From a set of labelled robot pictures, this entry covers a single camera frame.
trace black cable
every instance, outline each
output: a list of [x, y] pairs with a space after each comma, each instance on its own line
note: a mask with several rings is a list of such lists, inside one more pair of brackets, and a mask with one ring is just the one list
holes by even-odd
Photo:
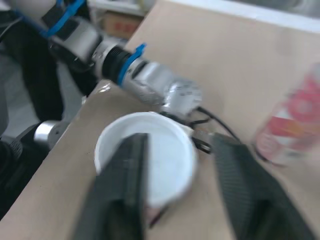
[[209, 143], [202, 141], [198, 138], [192, 137], [192, 140], [194, 142], [194, 145], [197, 149], [199, 149], [200, 151], [206, 153], [206, 154], [211, 154], [211, 146], [209, 145]]
[[210, 120], [211, 120], [211, 118], [209, 117], [209, 118], [204, 119], [204, 120], [192, 121], [192, 122], [190, 122], [190, 128], [195, 129], [195, 126], [196, 126], [196, 125], [206, 124], [206, 123], [208, 123]]
[[236, 140], [238, 140], [241, 143], [240, 138], [237, 137], [237, 135], [222, 120], [220, 120], [220, 118], [218, 118], [217, 116], [215, 116], [214, 114], [212, 114], [211, 112], [209, 112], [208, 110], [204, 109], [201, 106], [198, 107], [197, 110], [198, 112], [203, 113], [208, 117], [210, 117], [211, 119], [217, 121], [232, 137], [234, 137]]

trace blue strap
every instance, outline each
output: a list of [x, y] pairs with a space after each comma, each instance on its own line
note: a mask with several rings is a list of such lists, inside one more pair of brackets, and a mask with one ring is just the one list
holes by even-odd
[[140, 46], [138, 46], [136, 49], [135, 49], [135, 53], [132, 54], [127, 60], [126, 62], [123, 64], [122, 68], [121, 68], [121, 71], [119, 73], [119, 76], [118, 76], [118, 81], [117, 81], [117, 84], [121, 87], [122, 86], [122, 83], [123, 83], [123, 80], [125, 78], [125, 75], [126, 75], [126, 72], [128, 70], [128, 68], [130, 67], [130, 65], [137, 59], [137, 58], [140, 58], [142, 56], [142, 54], [144, 53], [144, 49], [146, 47], [146, 44], [143, 43], [141, 44]]
[[85, 0], [76, 0], [73, 4], [70, 4], [69, 6], [66, 7], [64, 15], [60, 18], [59, 21], [56, 22], [56, 24], [51, 27], [47, 32], [46, 32], [46, 37], [49, 38], [53, 35], [55, 35], [68, 21], [68, 19], [72, 16], [74, 16], [78, 9], [85, 3]]

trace wooden table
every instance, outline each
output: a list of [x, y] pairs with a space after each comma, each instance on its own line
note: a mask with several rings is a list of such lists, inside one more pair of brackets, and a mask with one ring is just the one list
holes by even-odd
[[[127, 48], [146, 42], [145, 57], [199, 83], [204, 106], [249, 143], [274, 105], [320, 60], [320, 35], [302, 26], [256, 19], [251, 6], [191, 7], [159, 1]], [[276, 19], [291, 16], [269, 10]], [[304, 23], [311, 20], [296, 17]], [[123, 115], [148, 111], [118, 87], [100, 82], [58, 144], [0, 221], [1, 239], [67, 240], [95, 178], [94, 149], [102, 130]], [[315, 149], [287, 168], [268, 164], [320, 236], [320, 156]], [[149, 233], [151, 240], [232, 240], [213, 158], [199, 155], [187, 196]]]

